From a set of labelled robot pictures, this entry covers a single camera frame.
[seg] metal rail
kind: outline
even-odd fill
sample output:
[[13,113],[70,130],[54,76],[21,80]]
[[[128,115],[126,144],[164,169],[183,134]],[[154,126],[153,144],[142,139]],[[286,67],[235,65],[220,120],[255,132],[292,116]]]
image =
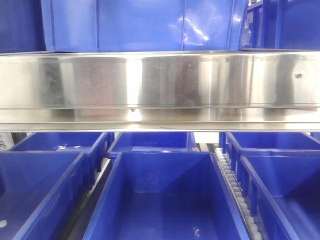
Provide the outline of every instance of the metal rail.
[[317,51],[0,55],[0,130],[320,130],[319,76]]

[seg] plastic crate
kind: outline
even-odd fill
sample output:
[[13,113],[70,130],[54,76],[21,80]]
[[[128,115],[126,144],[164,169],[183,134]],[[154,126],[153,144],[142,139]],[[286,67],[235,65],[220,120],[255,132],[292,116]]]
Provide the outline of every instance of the plastic crate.
[[83,239],[249,240],[215,156],[123,152]]
[[240,182],[240,155],[306,156],[320,155],[320,141],[302,132],[227,132],[226,152],[231,170]]
[[242,48],[320,49],[320,1],[262,0],[248,7]]
[[242,156],[240,164],[263,239],[320,239],[320,156]]
[[247,0],[41,0],[48,51],[239,50]]
[[76,152],[1,152],[0,239],[58,239],[85,192],[84,160]]
[[9,151],[84,152],[82,162],[85,188],[95,183],[95,170],[101,171],[101,161],[114,139],[113,132],[38,132],[29,135]]
[[107,156],[114,164],[121,152],[192,152],[196,146],[193,132],[122,132],[107,151]]
[[0,1],[0,53],[45,49],[40,1]]

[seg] stainless steel shelf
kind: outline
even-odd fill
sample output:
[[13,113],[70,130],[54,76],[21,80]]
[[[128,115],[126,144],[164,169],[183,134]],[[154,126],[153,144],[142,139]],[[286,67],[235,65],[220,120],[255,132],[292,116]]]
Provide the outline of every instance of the stainless steel shelf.
[[0,55],[1,131],[319,131],[320,52]]

